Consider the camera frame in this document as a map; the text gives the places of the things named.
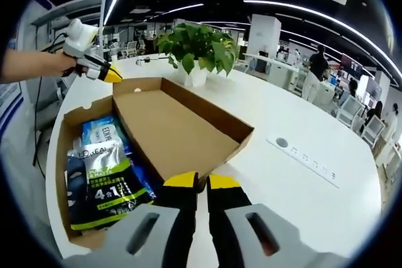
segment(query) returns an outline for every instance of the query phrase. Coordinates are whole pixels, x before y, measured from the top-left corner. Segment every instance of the ceiling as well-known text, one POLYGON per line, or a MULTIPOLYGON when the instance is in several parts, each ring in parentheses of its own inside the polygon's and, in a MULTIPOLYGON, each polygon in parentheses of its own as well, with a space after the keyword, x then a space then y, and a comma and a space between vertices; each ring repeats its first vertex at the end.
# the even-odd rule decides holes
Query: ceiling
MULTIPOLYGON (((70 0, 51 0, 55 5, 70 0)), ((347 0, 345 6, 331 0, 263 0, 295 4, 304 8, 324 13, 338 19, 364 34, 375 43, 384 54, 389 56, 397 66, 402 67, 401 31, 402 12, 398 0, 347 0)), ((160 15, 172 9, 204 4, 196 8, 184 9, 164 14, 152 19, 152 22, 171 22, 176 18, 190 21, 231 21, 249 23, 252 14, 275 15, 282 23, 282 29, 306 36, 341 53, 355 58, 365 66, 386 68, 391 76, 402 87, 402 78, 394 70, 392 64, 374 49, 370 43, 356 34, 351 33, 335 22, 329 21, 312 13, 284 6, 264 4, 248 4, 243 0, 118 0, 108 24, 119 24, 122 20, 132 19, 139 23, 152 16, 160 15), (133 14, 133 9, 149 9, 146 13, 133 14)), ((305 38, 283 33, 281 39, 294 39, 304 44, 311 41, 305 38)), ((337 52, 327 49, 327 52, 337 58, 337 52)))

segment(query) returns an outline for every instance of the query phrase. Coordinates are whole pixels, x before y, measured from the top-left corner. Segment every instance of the l'oreal package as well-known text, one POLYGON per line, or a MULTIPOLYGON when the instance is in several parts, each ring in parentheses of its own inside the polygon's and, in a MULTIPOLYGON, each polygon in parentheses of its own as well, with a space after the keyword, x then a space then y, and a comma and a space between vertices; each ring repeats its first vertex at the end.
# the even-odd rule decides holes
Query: l'oreal package
POLYGON ((152 201, 133 173, 121 140, 88 144, 67 154, 71 228, 110 226, 139 204, 152 201))
POLYGON ((146 188, 146 191, 148 192, 150 197, 152 197, 152 199, 156 198, 155 193, 146 178, 144 168, 133 161, 133 157, 135 157, 135 154, 133 154, 131 144, 127 136, 124 134, 119 120, 113 115, 107 115, 105 117, 102 117, 101 119, 84 122, 82 124, 83 145, 110 141, 113 139, 120 139, 122 141, 124 152, 129 157, 131 165, 139 181, 146 188))

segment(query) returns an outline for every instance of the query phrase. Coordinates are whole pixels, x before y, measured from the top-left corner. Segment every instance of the person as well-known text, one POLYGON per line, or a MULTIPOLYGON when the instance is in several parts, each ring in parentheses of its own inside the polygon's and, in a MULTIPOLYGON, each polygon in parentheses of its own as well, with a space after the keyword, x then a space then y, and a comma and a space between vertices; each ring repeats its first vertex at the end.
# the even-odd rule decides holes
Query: person
POLYGON ((13 83, 36 77, 61 77, 63 72, 76 66, 74 58, 62 51, 7 50, 1 67, 0 83, 13 83))
POLYGON ((318 53, 315 53, 309 59, 310 70, 304 81, 301 97, 310 103, 314 102, 323 75, 329 69, 328 61, 324 58, 324 52, 324 46, 319 45, 318 53))
POLYGON ((398 104, 394 103, 392 105, 391 112, 388 112, 384 119, 385 129, 380 133, 376 145, 372 150, 375 158, 379 156, 384 146, 393 138, 396 131, 396 126, 398 125, 398 114, 398 104))
POLYGON ((371 108, 370 110, 367 111, 366 114, 366 119, 364 121, 364 124, 360 127, 360 134, 363 133, 364 127, 368 125, 368 123, 371 121, 373 116, 378 117, 381 119, 381 112, 383 111, 383 102, 380 100, 377 102, 375 108, 371 108))
POLYGON ((348 91, 344 91, 344 93, 342 93, 342 95, 340 96, 338 105, 339 107, 341 107, 344 102, 347 100, 348 96, 353 96, 356 97, 356 90, 357 90, 357 82, 352 78, 349 82, 349 92, 348 91))

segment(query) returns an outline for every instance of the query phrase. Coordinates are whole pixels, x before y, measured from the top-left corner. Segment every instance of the blue package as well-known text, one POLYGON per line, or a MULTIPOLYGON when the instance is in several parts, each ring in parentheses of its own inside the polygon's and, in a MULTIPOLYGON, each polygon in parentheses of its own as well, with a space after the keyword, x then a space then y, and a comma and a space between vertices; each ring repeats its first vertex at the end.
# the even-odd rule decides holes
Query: blue package
MULTIPOLYGON (((126 155, 130 155, 133 152, 130 142, 128 138, 123 134, 119 120, 116 119, 113 115, 107 115, 95 121, 84 122, 82 124, 82 144, 87 145, 104 141, 98 137, 99 135, 97 130, 107 125, 114 125, 117 131, 117 135, 123 141, 124 152, 126 153, 126 155)), ((104 131, 102 134, 108 135, 108 133, 105 133, 105 131, 108 131, 108 128, 102 130, 104 131)))

